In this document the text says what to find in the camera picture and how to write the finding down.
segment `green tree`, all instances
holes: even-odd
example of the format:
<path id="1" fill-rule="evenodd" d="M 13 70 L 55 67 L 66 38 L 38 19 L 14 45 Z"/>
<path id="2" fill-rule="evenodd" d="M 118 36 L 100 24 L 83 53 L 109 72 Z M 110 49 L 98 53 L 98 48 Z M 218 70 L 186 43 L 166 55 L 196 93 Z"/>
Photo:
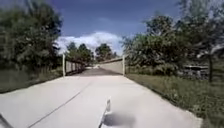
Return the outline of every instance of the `green tree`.
<path id="1" fill-rule="evenodd" d="M 98 62 L 112 59 L 112 50 L 106 43 L 101 44 L 95 50 L 96 60 Z"/>
<path id="2" fill-rule="evenodd" d="M 81 44 L 78 48 L 79 60 L 85 62 L 86 64 L 91 63 L 92 52 L 86 47 L 85 44 Z"/>
<path id="3" fill-rule="evenodd" d="M 69 45 L 67 46 L 66 56 L 72 59 L 78 58 L 78 49 L 74 42 L 69 43 Z"/>
<path id="4" fill-rule="evenodd" d="M 2 9 L 0 17 L 2 57 L 10 65 L 28 70 L 54 65 L 61 19 L 50 5 L 26 1 L 23 7 Z"/>
<path id="5" fill-rule="evenodd" d="M 182 0 L 183 18 L 179 21 L 182 37 L 190 44 L 189 57 L 197 60 L 206 55 L 209 61 L 209 81 L 213 76 L 213 50 L 223 44 L 224 4 L 212 4 L 210 0 Z"/>

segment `treeline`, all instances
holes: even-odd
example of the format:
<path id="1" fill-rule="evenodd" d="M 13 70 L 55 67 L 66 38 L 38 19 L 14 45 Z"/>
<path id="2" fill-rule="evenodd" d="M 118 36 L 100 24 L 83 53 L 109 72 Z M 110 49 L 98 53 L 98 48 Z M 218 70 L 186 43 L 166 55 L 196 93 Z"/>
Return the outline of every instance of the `treeline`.
<path id="1" fill-rule="evenodd" d="M 60 15 L 45 2 L 0 8 L 0 68 L 37 71 L 58 64 Z"/>
<path id="2" fill-rule="evenodd" d="M 179 19 L 157 13 L 145 21 L 145 33 L 124 38 L 129 65 L 157 68 L 169 75 L 184 64 L 203 63 L 209 65 L 212 81 L 213 61 L 224 55 L 224 3 L 180 0 L 178 6 Z"/>
<path id="3" fill-rule="evenodd" d="M 75 42 L 70 42 L 67 46 L 65 55 L 70 59 L 84 62 L 87 65 L 118 57 L 117 53 L 112 52 L 110 46 L 108 46 L 106 43 L 102 43 L 100 46 L 98 46 L 95 49 L 94 55 L 94 53 L 90 49 L 88 49 L 85 44 L 81 44 L 77 48 Z"/>
<path id="4" fill-rule="evenodd" d="M 62 75 L 60 15 L 45 2 L 23 2 L 0 8 L 0 93 Z"/>

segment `green grass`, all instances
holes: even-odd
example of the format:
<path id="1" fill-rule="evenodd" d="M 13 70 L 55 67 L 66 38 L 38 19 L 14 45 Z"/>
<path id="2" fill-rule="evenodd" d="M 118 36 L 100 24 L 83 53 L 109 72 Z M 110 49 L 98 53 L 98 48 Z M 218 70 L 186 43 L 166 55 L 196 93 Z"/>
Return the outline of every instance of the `green grass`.
<path id="1" fill-rule="evenodd" d="M 178 77 L 128 74 L 128 78 L 160 94 L 172 104 L 204 118 L 203 128 L 224 128 L 224 84 Z"/>

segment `bridge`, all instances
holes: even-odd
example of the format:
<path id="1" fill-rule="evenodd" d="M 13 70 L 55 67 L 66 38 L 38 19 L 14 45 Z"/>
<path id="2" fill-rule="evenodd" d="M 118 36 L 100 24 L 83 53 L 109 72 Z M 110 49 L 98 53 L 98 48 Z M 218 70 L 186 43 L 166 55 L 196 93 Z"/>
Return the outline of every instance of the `bridge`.
<path id="1" fill-rule="evenodd" d="M 0 95 L 0 128 L 200 127 L 201 119 L 126 78 L 124 64 L 114 59 L 71 75 L 84 66 L 64 58 L 64 77 Z"/>

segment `grass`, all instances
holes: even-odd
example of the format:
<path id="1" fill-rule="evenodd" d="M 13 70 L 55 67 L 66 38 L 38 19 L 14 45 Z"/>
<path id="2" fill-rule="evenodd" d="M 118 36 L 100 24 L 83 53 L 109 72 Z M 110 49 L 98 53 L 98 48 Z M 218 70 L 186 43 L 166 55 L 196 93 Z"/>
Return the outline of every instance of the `grass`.
<path id="1" fill-rule="evenodd" d="M 203 128 L 224 128 L 224 84 L 178 77 L 128 74 L 128 78 L 160 94 L 172 104 L 204 118 Z"/>
<path id="2" fill-rule="evenodd" d="M 0 70 L 0 94 L 27 88 L 34 84 L 61 77 L 61 68 L 41 73 L 26 73 L 16 70 Z"/>

